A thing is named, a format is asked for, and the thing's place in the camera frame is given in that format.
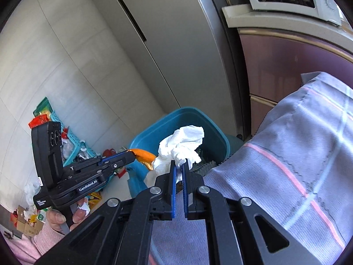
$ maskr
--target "blue trash can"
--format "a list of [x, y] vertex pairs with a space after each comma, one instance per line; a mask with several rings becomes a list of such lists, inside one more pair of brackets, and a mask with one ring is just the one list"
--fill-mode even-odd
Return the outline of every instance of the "blue trash can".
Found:
[[[159, 143], [175, 130], [187, 125], [203, 127], [205, 137], [201, 148], [211, 160], [220, 164], [229, 157], [231, 147], [224, 133], [207, 115], [193, 107], [181, 108], [166, 115], [136, 136], [130, 148], [144, 149], [158, 156]], [[135, 197], [147, 188], [143, 180], [148, 170], [138, 161], [130, 164], [129, 168], [132, 169], [129, 172], [129, 189], [131, 196]]]

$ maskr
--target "hand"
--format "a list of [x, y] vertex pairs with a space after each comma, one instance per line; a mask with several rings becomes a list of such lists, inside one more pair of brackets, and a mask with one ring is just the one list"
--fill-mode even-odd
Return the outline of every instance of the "hand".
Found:
[[[88, 202], [87, 198], [82, 198], [77, 202], [78, 206], [82, 206], [84, 202]], [[50, 209], [47, 211], [47, 222], [50, 227], [53, 228], [57, 232], [61, 232], [60, 224], [66, 222], [66, 218], [59, 211]], [[72, 216], [72, 221], [75, 223], [70, 226], [70, 231], [75, 229], [84, 219], [86, 218], [86, 211], [83, 209], [77, 209], [76, 212]]]

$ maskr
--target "bolt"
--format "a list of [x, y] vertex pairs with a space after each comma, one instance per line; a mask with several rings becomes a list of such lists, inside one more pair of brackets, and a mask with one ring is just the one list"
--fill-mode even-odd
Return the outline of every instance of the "bolt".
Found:
[[119, 200], [116, 198], [111, 198], [108, 200], [107, 204], [109, 207], [115, 207], [119, 204]]
[[199, 191], [200, 191], [201, 193], [208, 193], [208, 192], [210, 192], [210, 188], [207, 187], [207, 186], [200, 186], [200, 187], [199, 187]]
[[241, 204], [245, 205], [245, 206], [250, 206], [252, 204], [252, 201], [250, 198], [247, 198], [247, 197], [243, 197], [241, 200], [240, 200]]
[[161, 191], [162, 191], [162, 189], [160, 189], [160, 188], [157, 187], [157, 186], [153, 186], [153, 187], [151, 187], [151, 189], [150, 189], [150, 192], [151, 192], [152, 194], [158, 194], [158, 193], [161, 193]]

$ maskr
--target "fingernail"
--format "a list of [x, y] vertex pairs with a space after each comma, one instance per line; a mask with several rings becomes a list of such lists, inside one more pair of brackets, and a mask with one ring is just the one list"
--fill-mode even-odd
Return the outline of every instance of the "fingernail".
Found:
[[58, 214], [58, 215], [56, 216], [56, 219], [58, 220], [58, 222], [66, 222], [65, 216], [62, 215], [62, 214]]

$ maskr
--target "pink sweater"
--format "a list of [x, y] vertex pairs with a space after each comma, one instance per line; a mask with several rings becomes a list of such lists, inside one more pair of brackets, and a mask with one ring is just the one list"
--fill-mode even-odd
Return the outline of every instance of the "pink sweater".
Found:
[[34, 237], [22, 237], [22, 240], [8, 240], [8, 246], [23, 265], [34, 264], [34, 262], [58, 243], [64, 235], [53, 230], [47, 223], [38, 235]]

